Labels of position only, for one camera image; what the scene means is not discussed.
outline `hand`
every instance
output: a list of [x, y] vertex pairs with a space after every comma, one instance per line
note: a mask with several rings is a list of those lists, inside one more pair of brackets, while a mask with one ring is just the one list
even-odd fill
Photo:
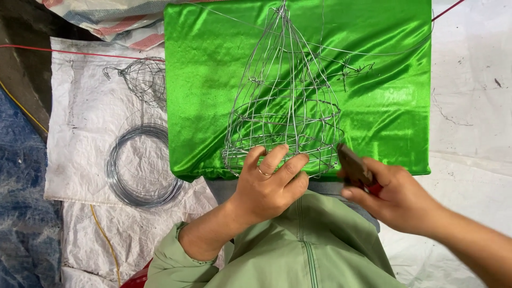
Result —
[[342, 196], [366, 209], [387, 226], [404, 233], [429, 236], [447, 211], [401, 166], [388, 166], [363, 158], [382, 185], [379, 197], [357, 187], [346, 187]]
[[288, 145], [275, 147], [259, 167], [260, 156], [266, 154], [265, 147], [256, 146], [245, 157], [237, 190], [226, 205], [247, 226], [279, 216], [308, 188], [309, 177], [306, 172], [300, 172], [309, 162], [307, 154], [293, 156], [274, 173], [286, 153]]

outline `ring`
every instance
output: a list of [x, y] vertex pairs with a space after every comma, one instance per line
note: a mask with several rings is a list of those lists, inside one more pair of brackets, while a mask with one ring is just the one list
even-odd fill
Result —
[[266, 173], [261, 172], [261, 170], [260, 170], [260, 166], [258, 166], [258, 171], [259, 171], [261, 174], [265, 175], [265, 176], [272, 176], [272, 174], [266, 174]]

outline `wire frame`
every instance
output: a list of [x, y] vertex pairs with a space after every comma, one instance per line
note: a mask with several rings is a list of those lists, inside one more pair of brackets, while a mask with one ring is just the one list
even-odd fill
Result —
[[258, 145], [268, 151], [289, 146], [278, 168], [294, 155], [308, 153], [303, 170], [310, 177], [337, 164], [334, 147], [344, 137], [341, 110], [320, 56], [309, 49], [289, 15], [286, 1], [269, 9], [235, 97], [222, 155], [237, 176], [248, 151]]
[[165, 62], [160, 57], [147, 57], [133, 61], [124, 69], [105, 67], [103, 74], [110, 80], [108, 69], [117, 70], [130, 93], [151, 107], [165, 107]]

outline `blue tarp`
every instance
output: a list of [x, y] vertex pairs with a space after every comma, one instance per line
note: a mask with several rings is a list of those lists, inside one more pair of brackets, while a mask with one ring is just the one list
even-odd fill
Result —
[[60, 287], [60, 201], [43, 200], [46, 146], [0, 87], [0, 287]]

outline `jacket sleeve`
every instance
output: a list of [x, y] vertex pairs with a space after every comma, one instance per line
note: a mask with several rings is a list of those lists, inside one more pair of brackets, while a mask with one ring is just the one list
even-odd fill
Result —
[[178, 234], [185, 225], [185, 222], [175, 224], [155, 249], [144, 288], [201, 288], [219, 271], [214, 266], [216, 258], [197, 261], [185, 253], [178, 242]]

